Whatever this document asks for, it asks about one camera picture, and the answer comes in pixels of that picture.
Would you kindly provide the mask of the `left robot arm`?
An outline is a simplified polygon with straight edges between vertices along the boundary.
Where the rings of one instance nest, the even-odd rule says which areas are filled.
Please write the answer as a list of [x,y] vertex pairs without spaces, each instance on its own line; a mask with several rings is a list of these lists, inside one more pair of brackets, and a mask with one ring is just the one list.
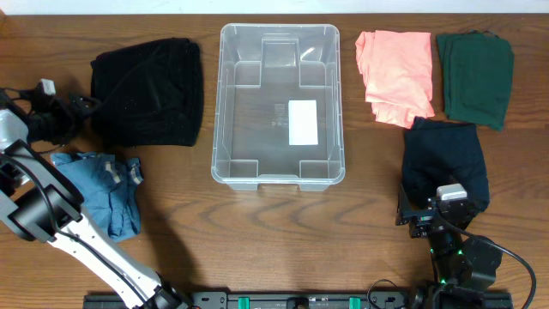
[[1,221],[21,239],[69,254],[109,285],[128,308],[190,308],[157,272],[110,239],[81,205],[83,197],[27,143],[29,115],[1,91]]

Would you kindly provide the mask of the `black velvet garment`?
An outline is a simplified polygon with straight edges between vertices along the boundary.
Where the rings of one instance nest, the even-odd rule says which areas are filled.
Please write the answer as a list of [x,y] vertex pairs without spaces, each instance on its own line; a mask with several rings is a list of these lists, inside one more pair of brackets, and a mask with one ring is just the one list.
[[170,38],[101,53],[91,62],[92,128],[105,146],[196,144],[204,110],[201,51]]

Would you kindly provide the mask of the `dark green garment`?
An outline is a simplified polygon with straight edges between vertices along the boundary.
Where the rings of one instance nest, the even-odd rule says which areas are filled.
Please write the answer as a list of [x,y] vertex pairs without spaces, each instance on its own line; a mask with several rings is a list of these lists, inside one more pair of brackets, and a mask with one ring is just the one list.
[[508,40],[490,31],[436,37],[445,115],[501,131],[512,91],[515,56]]

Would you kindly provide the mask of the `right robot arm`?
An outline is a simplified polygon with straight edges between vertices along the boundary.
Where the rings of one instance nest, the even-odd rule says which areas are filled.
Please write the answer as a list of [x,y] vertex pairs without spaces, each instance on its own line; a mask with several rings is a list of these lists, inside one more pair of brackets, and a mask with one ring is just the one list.
[[422,208],[400,188],[395,224],[407,225],[412,239],[428,240],[437,283],[484,292],[496,281],[502,252],[486,237],[462,237],[478,213],[460,184],[438,187]]

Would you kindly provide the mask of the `blue shirt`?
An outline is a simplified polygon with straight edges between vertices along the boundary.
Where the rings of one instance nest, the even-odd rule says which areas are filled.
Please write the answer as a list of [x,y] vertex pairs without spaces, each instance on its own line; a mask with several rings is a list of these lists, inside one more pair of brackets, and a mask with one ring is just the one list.
[[113,154],[54,153],[52,164],[83,195],[83,206],[99,228],[116,242],[141,230],[136,189],[143,182],[141,161],[118,161]]

